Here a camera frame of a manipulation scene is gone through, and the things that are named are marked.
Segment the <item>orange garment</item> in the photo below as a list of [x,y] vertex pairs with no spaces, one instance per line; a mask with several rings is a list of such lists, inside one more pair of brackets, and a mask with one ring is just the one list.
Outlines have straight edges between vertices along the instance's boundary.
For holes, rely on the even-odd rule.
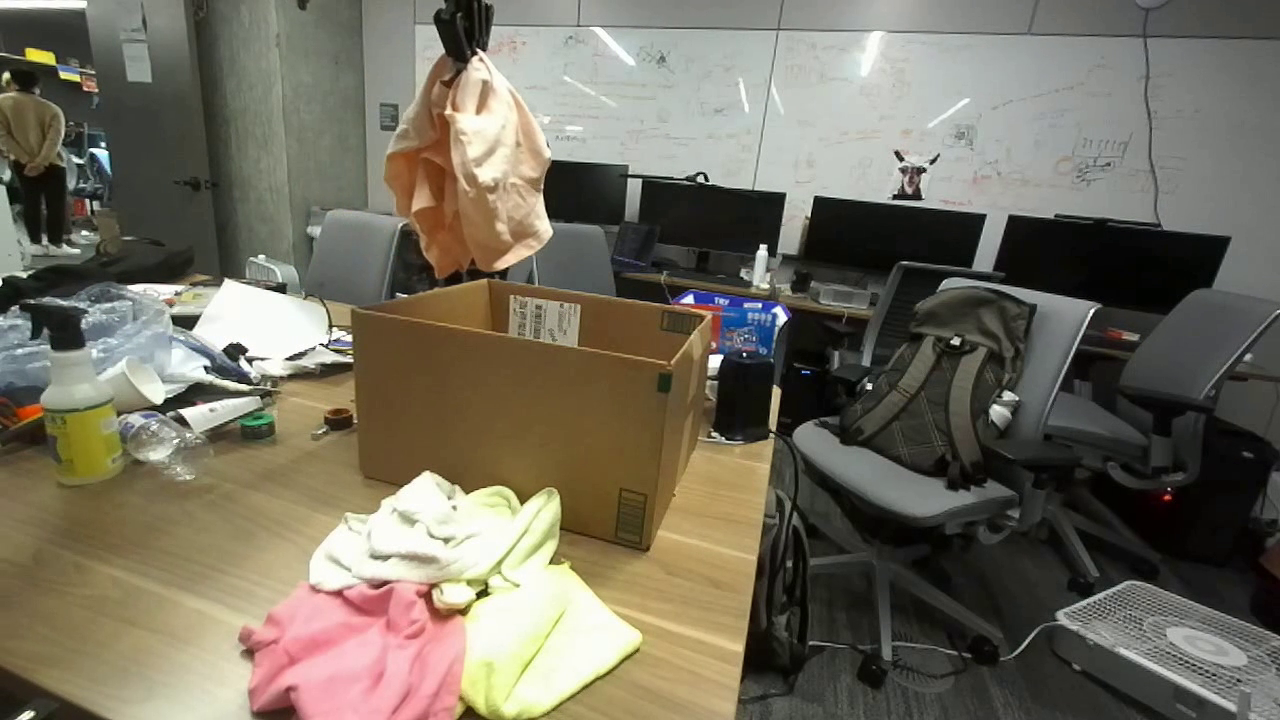
[[475,51],[463,74],[447,56],[432,66],[393,135],[384,180],[442,281],[502,273],[546,246],[546,163],[537,118]]

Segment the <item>cardboard box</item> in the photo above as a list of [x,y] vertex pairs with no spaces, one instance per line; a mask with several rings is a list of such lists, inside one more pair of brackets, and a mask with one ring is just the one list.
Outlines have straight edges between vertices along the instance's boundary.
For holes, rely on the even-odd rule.
[[709,317],[456,285],[355,308],[358,474],[555,485],[563,527],[649,547],[702,430]]

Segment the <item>table surface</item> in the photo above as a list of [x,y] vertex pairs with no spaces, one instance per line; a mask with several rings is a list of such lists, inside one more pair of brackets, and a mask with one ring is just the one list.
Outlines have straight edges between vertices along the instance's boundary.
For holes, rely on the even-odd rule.
[[[196,449],[196,479],[127,470],[58,487],[42,449],[0,461],[0,668],[103,716],[248,716],[242,625],[295,585],[341,514],[370,514],[355,438],[312,441],[346,379],[295,379],[272,443]],[[555,716],[734,716],[771,443],[702,441],[653,551],[560,557],[642,634]]]

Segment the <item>computer monitor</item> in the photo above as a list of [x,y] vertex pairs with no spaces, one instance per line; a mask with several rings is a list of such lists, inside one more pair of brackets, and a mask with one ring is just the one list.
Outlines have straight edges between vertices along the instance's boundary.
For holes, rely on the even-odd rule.
[[747,262],[758,246],[775,258],[784,194],[718,187],[693,180],[642,180],[638,225],[654,246]]
[[983,237],[980,212],[873,203],[815,198],[800,242],[800,263],[830,263],[888,277],[897,262],[973,263]]
[[618,225],[628,163],[551,162],[544,180],[546,218],[563,225]]
[[1009,285],[1163,317],[1190,289],[1210,289],[1227,246],[1155,225],[1009,218],[996,269]]

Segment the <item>backpack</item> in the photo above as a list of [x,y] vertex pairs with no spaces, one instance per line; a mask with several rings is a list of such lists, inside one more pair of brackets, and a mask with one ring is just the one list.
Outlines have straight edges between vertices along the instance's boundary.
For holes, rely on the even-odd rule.
[[942,289],[910,308],[908,340],[844,404],[836,438],[948,487],[983,485],[983,449],[1010,423],[1037,306]]
[[[788,441],[775,441],[775,453],[788,453],[784,478],[800,487],[800,455]],[[809,533],[790,487],[769,485],[747,621],[747,668],[780,675],[809,659]]]

